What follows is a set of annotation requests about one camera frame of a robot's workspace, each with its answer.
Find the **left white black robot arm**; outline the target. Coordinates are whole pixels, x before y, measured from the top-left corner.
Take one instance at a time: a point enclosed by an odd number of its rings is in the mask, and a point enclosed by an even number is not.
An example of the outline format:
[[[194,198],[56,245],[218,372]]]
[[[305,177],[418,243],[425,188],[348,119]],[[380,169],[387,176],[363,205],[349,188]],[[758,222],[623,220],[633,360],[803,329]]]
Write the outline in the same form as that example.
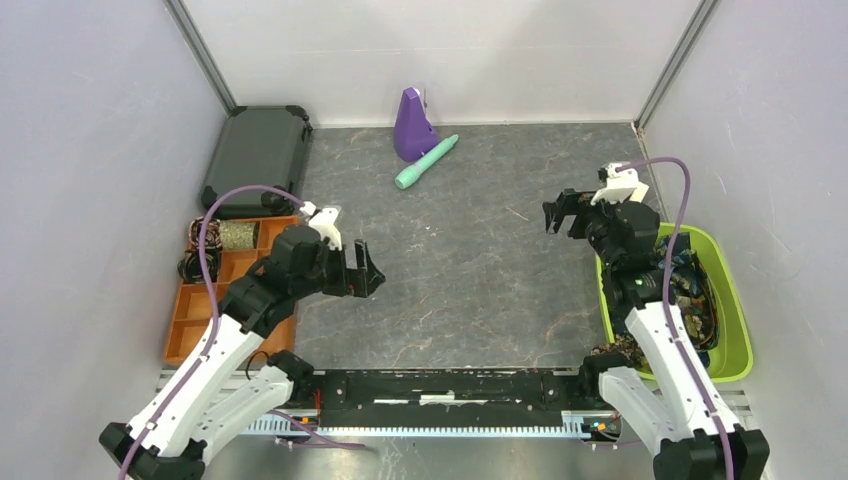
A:
[[[122,479],[199,479],[217,452],[278,406],[306,405],[314,368],[290,351],[272,354],[259,373],[220,402],[231,373],[313,295],[367,298],[384,283],[368,245],[346,250],[307,225],[289,225],[241,278],[215,299],[208,328],[169,383],[130,422],[108,424],[99,442]]]

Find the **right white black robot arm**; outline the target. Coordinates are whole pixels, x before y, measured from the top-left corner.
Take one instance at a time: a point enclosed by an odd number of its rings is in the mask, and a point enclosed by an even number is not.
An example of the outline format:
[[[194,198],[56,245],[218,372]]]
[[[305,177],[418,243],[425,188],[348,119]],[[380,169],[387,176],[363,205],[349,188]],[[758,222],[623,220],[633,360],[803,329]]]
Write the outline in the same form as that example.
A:
[[[759,430],[742,426],[712,383],[671,297],[670,268],[658,268],[660,216],[632,200],[594,202],[592,193],[566,189],[542,205],[545,228],[573,220],[572,239],[585,239],[603,266],[604,300],[624,317],[625,330],[658,383],[654,394],[623,356],[586,358],[577,382],[591,408],[611,404],[653,455],[657,479],[759,479],[770,446]]]

